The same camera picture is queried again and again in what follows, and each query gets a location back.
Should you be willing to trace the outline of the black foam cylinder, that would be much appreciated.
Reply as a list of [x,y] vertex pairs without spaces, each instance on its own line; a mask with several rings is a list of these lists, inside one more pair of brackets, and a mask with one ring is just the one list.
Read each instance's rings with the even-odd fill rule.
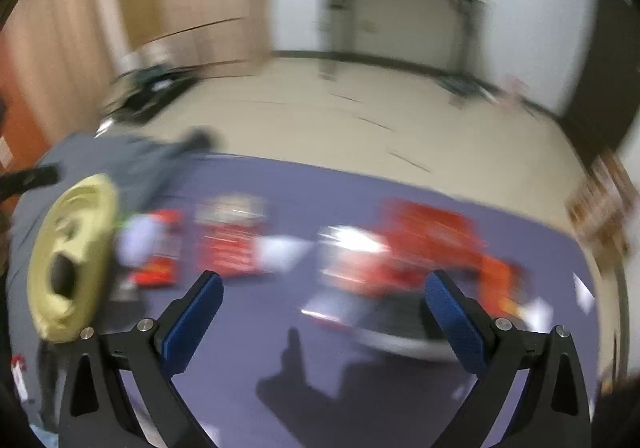
[[354,336],[358,343],[391,355],[430,362],[457,361],[418,293],[396,293],[377,301],[357,322]]

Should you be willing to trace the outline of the black folding table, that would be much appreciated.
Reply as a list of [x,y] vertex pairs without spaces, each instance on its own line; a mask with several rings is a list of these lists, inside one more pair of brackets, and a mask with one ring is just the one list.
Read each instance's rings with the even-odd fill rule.
[[319,0],[320,74],[342,63],[368,64],[435,78],[462,104],[483,96],[475,73],[486,0]]

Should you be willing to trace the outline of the beige curtain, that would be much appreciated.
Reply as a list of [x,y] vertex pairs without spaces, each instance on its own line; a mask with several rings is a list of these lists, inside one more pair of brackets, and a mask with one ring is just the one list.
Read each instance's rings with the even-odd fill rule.
[[6,23],[18,85],[50,142],[100,125],[115,77],[96,0],[18,0]]

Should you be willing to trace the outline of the red silver cigarette box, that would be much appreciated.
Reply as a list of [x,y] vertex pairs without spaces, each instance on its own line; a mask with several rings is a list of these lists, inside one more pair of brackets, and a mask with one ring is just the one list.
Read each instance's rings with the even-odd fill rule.
[[231,192],[206,199],[196,212],[198,259],[203,270],[222,278],[262,275],[259,242],[266,220],[262,197]]

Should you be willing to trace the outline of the cardboard boxes by wall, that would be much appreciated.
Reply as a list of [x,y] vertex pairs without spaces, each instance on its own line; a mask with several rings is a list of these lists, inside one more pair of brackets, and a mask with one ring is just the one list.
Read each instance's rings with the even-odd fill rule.
[[626,220],[639,191],[620,159],[605,150],[591,164],[587,176],[567,199],[566,210],[579,240],[600,251],[625,255]]

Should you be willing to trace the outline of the yellow plastic basin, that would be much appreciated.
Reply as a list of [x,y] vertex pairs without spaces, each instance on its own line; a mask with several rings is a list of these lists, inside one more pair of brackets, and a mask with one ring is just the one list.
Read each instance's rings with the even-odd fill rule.
[[62,193],[38,232],[27,276],[32,322],[45,341],[68,343],[100,307],[119,194],[104,174]]

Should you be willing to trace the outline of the grey cloth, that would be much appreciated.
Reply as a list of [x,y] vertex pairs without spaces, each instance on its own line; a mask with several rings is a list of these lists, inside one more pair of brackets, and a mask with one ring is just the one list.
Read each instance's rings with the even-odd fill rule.
[[141,212],[155,195],[186,169],[193,155],[216,149],[213,133],[195,127],[175,142],[160,142],[135,134],[91,137],[74,134],[43,155],[42,165],[58,166],[60,189],[104,174],[116,188],[124,213]]

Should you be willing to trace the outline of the open black suitcase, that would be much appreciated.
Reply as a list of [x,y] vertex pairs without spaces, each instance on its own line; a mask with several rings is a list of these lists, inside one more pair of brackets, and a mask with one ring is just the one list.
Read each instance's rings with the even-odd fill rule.
[[148,123],[200,78],[190,68],[157,64],[118,76],[101,105],[101,119],[134,125]]

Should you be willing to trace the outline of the red cigarette box yellow print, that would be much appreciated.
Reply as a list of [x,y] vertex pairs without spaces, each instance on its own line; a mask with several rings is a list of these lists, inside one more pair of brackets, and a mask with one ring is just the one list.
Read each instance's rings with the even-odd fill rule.
[[144,217],[152,226],[151,236],[142,244],[142,264],[134,268],[132,281],[141,289],[173,286],[178,281],[183,213],[164,208]]

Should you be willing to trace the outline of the dark door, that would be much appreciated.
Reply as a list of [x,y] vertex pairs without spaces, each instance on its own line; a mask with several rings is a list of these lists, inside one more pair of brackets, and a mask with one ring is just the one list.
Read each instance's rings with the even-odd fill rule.
[[586,166],[615,151],[639,112],[639,0],[597,0],[577,86],[560,117]]

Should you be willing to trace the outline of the shiny red cigarette box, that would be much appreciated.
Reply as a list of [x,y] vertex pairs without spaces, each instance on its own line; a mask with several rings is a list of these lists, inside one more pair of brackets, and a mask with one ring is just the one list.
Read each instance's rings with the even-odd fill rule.
[[478,269],[484,243],[472,219],[413,201],[391,199],[381,231],[394,257],[434,268]]

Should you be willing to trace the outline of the blue bed sheet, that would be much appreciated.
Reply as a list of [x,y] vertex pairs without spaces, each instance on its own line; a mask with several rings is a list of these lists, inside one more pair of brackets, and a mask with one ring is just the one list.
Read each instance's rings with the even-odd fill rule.
[[[371,177],[272,160],[193,155],[152,204],[118,217],[100,307],[76,340],[51,343],[38,335],[27,297],[32,250],[60,189],[58,166],[29,175],[13,215],[9,271],[9,332],[28,364],[29,397],[60,424],[66,374],[82,335],[130,331],[158,319],[204,271],[198,247],[198,207],[210,197],[239,192],[262,197],[266,220],[259,242],[262,275],[221,278],[224,298],[186,371],[171,379],[194,418],[223,447],[436,447],[476,383],[460,362],[430,362],[391,355],[355,340],[355,327],[377,301],[396,293],[424,298],[426,276],[442,270],[491,318],[518,330],[570,331],[586,384],[588,404],[596,380],[598,330],[593,311],[577,303],[575,286],[588,275],[578,244],[529,219],[463,203],[431,191]],[[382,234],[391,199],[456,212],[475,223],[484,243],[478,269],[434,268],[390,253],[386,291],[349,293],[321,278],[319,232],[353,226]],[[141,289],[134,268],[119,264],[115,243],[126,221],[159,209],[183,213],[178,281]],[[518,372],[498,419],[480,447],[499,447],[528,372]]]

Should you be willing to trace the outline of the red white box at edge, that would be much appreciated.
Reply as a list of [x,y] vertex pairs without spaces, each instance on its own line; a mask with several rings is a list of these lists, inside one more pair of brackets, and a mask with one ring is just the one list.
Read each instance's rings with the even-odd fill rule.
[[26,361],[22,355],[14,355],[11,358],[11,373],[15,391],[21,404],[29,401],[28,389],[25,381]]

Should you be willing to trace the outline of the lavender plush pouch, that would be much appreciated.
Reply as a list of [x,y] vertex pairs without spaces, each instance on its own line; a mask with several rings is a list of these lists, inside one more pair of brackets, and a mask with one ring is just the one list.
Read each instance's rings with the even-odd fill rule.
[[137,214],[129,218],[118,231],[115,243],[119,264],[142,268],[151,259],[163,232],[164,224],[157,215]]

